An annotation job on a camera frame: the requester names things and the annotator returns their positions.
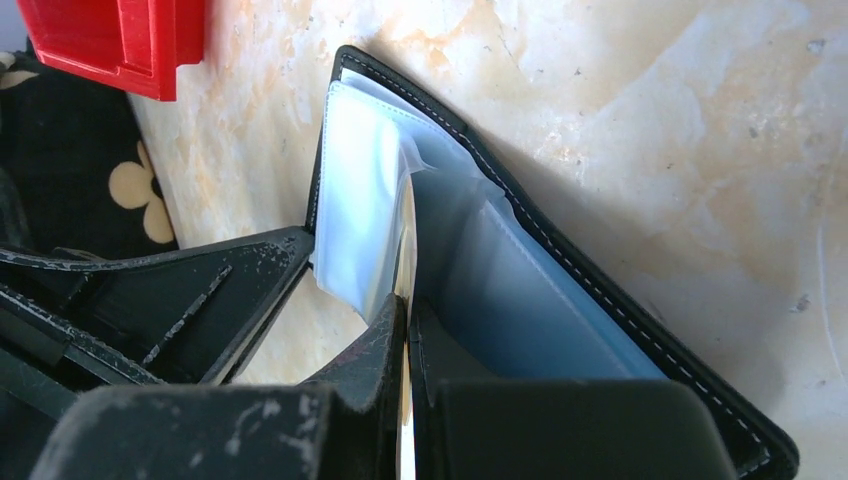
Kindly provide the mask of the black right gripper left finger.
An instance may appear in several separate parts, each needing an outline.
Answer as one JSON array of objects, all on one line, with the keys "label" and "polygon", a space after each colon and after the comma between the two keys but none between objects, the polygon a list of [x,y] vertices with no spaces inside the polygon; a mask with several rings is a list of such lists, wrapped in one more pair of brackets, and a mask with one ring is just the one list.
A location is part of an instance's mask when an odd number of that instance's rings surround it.
[{"label": "black right gripper left finger", "polygon": [[100,387],[60,419],[35,479],[394,479],[406,306],[297,385]]}]

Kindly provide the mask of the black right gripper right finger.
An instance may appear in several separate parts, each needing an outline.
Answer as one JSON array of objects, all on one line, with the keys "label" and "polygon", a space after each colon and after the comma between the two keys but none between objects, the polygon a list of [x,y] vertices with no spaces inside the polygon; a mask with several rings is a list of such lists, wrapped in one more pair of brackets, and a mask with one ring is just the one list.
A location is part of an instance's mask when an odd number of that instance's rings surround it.
[{"label": "black right gripper right finger", "polygon": [[663,380],[495,376],[416,304],[410,320],[420,479],[732,479],[706,406]]}]

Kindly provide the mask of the red plastic bin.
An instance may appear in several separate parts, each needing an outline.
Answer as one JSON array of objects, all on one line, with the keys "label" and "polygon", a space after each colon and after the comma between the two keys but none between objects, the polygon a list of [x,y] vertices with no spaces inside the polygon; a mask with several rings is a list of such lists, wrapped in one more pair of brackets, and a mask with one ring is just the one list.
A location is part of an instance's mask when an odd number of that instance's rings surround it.
[{"label": "red plastic bin", "polygon": [[47,66],[158,101],[204,57],[204,0],[28,0],[18,9]]}]

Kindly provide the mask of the black leather card holder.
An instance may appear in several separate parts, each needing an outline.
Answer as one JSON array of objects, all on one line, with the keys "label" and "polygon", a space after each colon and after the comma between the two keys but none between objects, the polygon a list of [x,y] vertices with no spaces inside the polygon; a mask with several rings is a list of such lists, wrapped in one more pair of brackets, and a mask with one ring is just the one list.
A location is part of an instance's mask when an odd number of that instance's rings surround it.
[{"label": "black leather card holder", "polygon": [[410,260],[414,294],[491,372],[680,382],[739,478],[797,475],[791,437],[561,233],[471,126],[353,46],[336,52],[307,225],[317,285],[360,315]]}]

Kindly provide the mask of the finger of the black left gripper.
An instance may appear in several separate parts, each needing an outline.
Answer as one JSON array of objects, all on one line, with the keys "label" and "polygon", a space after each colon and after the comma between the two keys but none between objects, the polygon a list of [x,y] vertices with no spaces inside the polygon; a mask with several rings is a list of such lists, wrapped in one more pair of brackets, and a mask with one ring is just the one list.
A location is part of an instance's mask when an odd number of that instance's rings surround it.
[{"label": "finger of the black left gripper", "polygon": [[314,244],[287,227],[106,260],[1,252],[1,400],[57,419],[102,385],[232,381],[254,356]]}]

